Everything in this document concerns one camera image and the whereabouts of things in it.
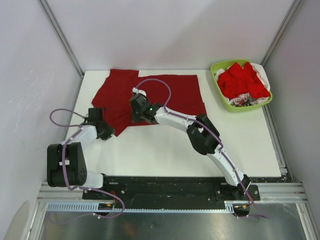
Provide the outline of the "bright red shirt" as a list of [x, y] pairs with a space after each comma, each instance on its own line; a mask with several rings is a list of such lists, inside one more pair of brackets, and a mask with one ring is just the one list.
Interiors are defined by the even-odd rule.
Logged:
[[250, 94], [254, 99], [270, 97], [270, 91], [264, 87], [250, 62], [246, 62], [243, 67], [235, 62], [218, 76], [217, 83], [228, 99], [242, 94]]

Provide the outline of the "white floral shirt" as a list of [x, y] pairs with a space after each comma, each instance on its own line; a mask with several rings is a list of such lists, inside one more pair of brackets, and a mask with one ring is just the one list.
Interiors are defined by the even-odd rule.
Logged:
[[[262, 82], [262, 84], [264, 85], [264, 87], [269, 90], [270, 93], [270, 97], [262, 97], [262, 98], [252, 98], [251, 95], [249, 93], [245, 93], [245, 94], [241, 94], [240, 96], [233, 98], [233, 99], [229, 99], [227, 97], [225, 97], [223, 94], [223, 99], [226, 101], [226, 103], [231, 106], [231, 107], [235, 107], [235, 108], [242, 108], [242, 107], [251, 107], [251, 106], [257, 106], [257, 105], [261, 105], [266, 103], [268, 100], [271, 99], [271, 86], [269, 83], [269, 79], [267, 77], [267, 74], [264, 70], [264, 68], [262, 67], [262, 65], [260, 64], [256, 64], [253, 62], [249, 62], [251, 63], [253, 69], [256, 71], [258, 78], [260, 79], [260, 81]], [[216, 78], [216, 82], [218, 85], [218, 77], [221, 73], [223, 73], [224, 71], [226, 71], [228, 68], [230, 68], [232, 65], [228, 66], [226, 69], [223, 68], [219, 68], [214, 77]]]

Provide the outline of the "left corner aluminium post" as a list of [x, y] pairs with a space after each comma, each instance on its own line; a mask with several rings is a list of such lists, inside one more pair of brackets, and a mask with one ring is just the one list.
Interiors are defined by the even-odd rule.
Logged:
[[82, 70], [79, 61], [76, 58], [76, 55], [74, 54], [74, 51], [72, 50], [52, 8], [50, 7], [47, 0], [38, 0], [37, 1], [39, 6], [41, 7], [45, 17], [47, 18], [50, 26], [53, 29], [53, 32], [55, 33], [57, 39], [59, 40], [63, 50], [65, 51], [67, 57], [71, 61], [72, 66], [76, 70], [77, 74], [82, 78], [84, 76], [84, 71]]

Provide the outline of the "corner aluminium post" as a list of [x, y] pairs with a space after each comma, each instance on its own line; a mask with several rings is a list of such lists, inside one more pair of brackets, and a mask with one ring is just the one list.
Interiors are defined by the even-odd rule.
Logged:
[[295, 16], [298, 14], [300, 8], [302, 7], [304, 0], [293, 0], [287, 13], [284, 16], [275, 36], [273, 37], [264, 57], [262, 58], [260, 64], [265, 66], [270, 59], [272, 53], [276, 49], [277, 45], [280, 43], [282, 37], [284, 36], [286, 30], [291, 25], [292, 21], [294, 20]]
[[38, 0], [37, 1], [39, 6], [41, 7], [45, 17], [47, 18], [50, 26], [53, 29], [53, 32], [55, 33], [57, 39], [59, 40], [63, 50], [65, 51], [67, 57], [71, 61], [72, 66], [76, 70], [77, 74], [82, 78], [84, 76], [84, 71], [82, 70], [79, 61], [76, 58], [76, 55], [74, 54], [74, 51], [72, 50], [52, 8], [50, 7], [47, 0]]

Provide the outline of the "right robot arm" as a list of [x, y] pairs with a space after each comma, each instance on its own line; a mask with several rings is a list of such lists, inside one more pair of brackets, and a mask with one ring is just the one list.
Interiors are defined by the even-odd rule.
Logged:
[[166, 125], [185, 132], [193, 149], [210, 158], [231, 186], [230, 194], [242, 201], [249, 194], [250, 178], [228, 157], [220, 133], [206, 114], [187, 115], [159, 103], [151, 104], [142, 93], [134, 93], [129, 100], [134, 122]]

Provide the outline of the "right corner aluminium post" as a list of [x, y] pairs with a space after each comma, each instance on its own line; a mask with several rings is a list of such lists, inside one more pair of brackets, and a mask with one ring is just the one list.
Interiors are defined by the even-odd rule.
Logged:
[[277, 45], [280, 43], [282, 37], [284, 36], [286, 30], [291, 25], [292, 21], [294, 20], [295, 16], [298, 14], [300, 8], [302, 7], [304, 0], [293, 0], [287, 13], [284, 16], [275, 36], [273, 37], [264, 57], [262, 58], [260, 64], [265, 66], [270, 59], [272, 53], [276, 49]]

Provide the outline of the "dark red t-shirt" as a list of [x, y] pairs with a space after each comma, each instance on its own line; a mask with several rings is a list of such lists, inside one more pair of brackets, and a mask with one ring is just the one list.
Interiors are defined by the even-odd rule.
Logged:
[[146, 126], [148, 123], [133, 122], [130, 98], [133, 96], [132, 89], [146, 79], [158, 79], [163, 81], [147, 81], [142, 83], [138, 89], [147, 94], [148, 100], [154, 104], [164, 104], [168, 108], [187, 115], [206, 114], [206, 107], [201, 96], [198, 77], [196, 75], [150, 75], [139, 76], [138, 70], [111, 69], [109, 76], [97, 91], [92, 100], [95, 108], [106, 107], [105, 121], [115, 129], [115, 135], [119, 136], [126, 128], [135, 126]]

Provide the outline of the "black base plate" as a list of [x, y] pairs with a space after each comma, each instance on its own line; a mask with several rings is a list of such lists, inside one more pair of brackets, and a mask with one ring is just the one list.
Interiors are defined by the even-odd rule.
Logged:
[[115, 194], [123, 203], [116, 207], [216, 207], [224, 201], [260, 201], [257, 185], [245, 194], [228, 185], [223, 177], [106, 176], [102, 190], [86, 190], [84, 200], [111, 201]]

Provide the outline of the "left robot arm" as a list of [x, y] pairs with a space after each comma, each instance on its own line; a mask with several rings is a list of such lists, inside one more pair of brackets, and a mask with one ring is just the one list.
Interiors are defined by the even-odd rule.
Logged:
[[47, 147], [46, 179], [50, 187], [77, 187], [93, 189], [93, 194], [100, 200], [110, 196], [111, 188], [104, 184], [104, 174], [87, 170], [83, 150], [95, 140], [107, 141], [114, 135], [112, 128], [104, 119], [105, 107], [88, 109], [87, 116], [79, 113], [83, 122], [75, 125], [76, 132], [66, 140]]

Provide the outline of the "green plastic basket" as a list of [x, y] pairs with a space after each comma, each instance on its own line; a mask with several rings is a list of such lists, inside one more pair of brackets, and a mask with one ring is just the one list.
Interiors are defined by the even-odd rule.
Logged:
[[222, 104], [231, 113], [261, 108], [273, 99], [265, 69], [247, 59], [232, 59], [210, 67]]

